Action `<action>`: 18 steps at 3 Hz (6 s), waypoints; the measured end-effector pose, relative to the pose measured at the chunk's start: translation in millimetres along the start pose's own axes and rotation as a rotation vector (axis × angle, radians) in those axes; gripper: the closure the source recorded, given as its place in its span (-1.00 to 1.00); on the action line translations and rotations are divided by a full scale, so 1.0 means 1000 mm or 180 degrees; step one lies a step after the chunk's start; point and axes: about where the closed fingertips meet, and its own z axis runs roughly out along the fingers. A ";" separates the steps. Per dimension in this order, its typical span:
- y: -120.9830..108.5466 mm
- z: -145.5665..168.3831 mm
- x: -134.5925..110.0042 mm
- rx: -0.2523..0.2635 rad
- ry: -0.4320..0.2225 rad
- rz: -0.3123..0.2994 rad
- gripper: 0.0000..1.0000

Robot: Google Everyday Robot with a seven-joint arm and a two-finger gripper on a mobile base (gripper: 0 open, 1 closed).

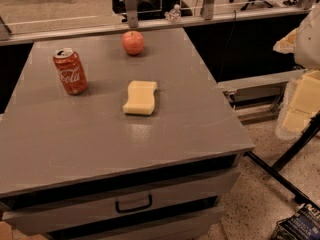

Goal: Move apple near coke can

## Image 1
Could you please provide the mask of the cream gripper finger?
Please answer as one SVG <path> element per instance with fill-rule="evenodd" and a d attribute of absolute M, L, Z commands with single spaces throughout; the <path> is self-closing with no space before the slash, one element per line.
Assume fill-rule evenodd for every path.
<path fill-rule="evenodd" d="M 320 111 L 320 71 L 306 71 L 286 86 L 275 134 L 282 140 L 302 135 L 311 119 Z"/>
<path fill-rule="evenodd" d="M 296 42 L 296 35 L 297 30 L 292 30 L 285 37 L 275 43 L 275 45 L 273 46 L 273 50 L 282 54 L 293 53 Z"/>

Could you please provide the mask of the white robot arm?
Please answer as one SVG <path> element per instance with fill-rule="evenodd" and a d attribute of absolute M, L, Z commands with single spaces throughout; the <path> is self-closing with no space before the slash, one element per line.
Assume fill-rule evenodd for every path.
<path fill-rule="evenodd" d="M 275 134 L 283 140 L 297 138 L 320 111 L 320 6 L 316 5 L 300 25 L 276 42 L 273 50 L 292 53 L 306 69 L 286 85 Z"/>

